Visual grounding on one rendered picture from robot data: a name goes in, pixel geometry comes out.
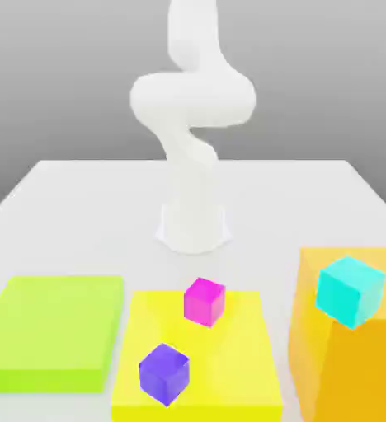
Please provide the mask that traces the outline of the small magenta cube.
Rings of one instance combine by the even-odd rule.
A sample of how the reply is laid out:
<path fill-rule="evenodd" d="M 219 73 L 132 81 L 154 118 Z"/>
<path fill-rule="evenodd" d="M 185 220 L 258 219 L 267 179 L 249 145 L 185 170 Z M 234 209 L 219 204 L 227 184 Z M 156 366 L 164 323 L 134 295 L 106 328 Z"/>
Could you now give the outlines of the small magenta cube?
<path fill-rule="evenodd" d="M 187 320 L 212 327 L 225 309 L 226 287 L 198 278 L 184 292 L 183 313 Z"/>

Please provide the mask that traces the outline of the small cyan cube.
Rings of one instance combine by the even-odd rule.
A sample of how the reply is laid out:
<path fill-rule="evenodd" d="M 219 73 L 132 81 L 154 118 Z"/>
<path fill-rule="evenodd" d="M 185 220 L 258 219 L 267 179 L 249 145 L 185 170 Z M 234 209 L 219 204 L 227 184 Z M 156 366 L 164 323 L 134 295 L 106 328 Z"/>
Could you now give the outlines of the small cyan cube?
<path fill-rule="evenodd" d="M 386 273 L 343 256 L 320 270 L 315 307 L 355 330 L 379 310 L 385 284 Z"/>

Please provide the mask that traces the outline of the large orange box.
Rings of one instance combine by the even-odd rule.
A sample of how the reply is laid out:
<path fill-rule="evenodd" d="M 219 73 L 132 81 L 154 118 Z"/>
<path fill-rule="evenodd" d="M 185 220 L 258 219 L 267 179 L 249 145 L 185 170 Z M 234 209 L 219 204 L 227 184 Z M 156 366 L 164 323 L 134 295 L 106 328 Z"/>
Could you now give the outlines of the large orange box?
<path fill-rule="evenodd" d="M 322 268 L 351 256 L 386 273 L 386 247 L 304 247 L 288 360 L 304 422 L 386 422 L 386 284 L 379 310 L 350 330 L 315 307 Z"/>

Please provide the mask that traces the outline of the large yellow box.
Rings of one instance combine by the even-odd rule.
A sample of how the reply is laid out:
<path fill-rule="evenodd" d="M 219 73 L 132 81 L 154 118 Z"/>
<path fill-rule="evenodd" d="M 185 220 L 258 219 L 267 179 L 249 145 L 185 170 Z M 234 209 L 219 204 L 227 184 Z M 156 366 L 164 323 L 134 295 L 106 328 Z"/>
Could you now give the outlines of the large yellow box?
<path fill-rule="evenodd" d="M 190 359 L 190 383 L 164 406 L 140 387 L 139 363 L 165 343 Z M 137 291 L 124 331 L 112 422 L 281 422 L 283 400 L 257 292 L 226 293 L 208 328 L 183 316 L 181 291 Z"/>

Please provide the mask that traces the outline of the small purple cube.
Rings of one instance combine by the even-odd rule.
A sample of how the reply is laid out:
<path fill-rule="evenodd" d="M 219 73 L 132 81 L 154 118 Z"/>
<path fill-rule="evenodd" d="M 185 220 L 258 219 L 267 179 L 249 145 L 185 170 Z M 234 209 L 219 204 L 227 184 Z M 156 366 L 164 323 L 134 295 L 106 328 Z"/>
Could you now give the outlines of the small purple cube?
<path fill-rule="evenodd" d="M 190 383 L 190 358 L 161 343 L 139 363 L 139 383 L 153 399 L 170 406 Z"/>

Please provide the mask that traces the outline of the large lime green box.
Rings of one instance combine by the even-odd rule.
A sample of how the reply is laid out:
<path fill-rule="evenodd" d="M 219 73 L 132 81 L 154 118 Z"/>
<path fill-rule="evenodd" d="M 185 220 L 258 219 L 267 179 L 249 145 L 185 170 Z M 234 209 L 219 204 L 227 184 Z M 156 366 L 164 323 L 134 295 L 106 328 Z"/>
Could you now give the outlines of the large lime green box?
<path fill-rule="evenodd" d="M 11 277 L 0 293 L 0 394 L 103 392 L 123 297 L 118 275 Z"/>

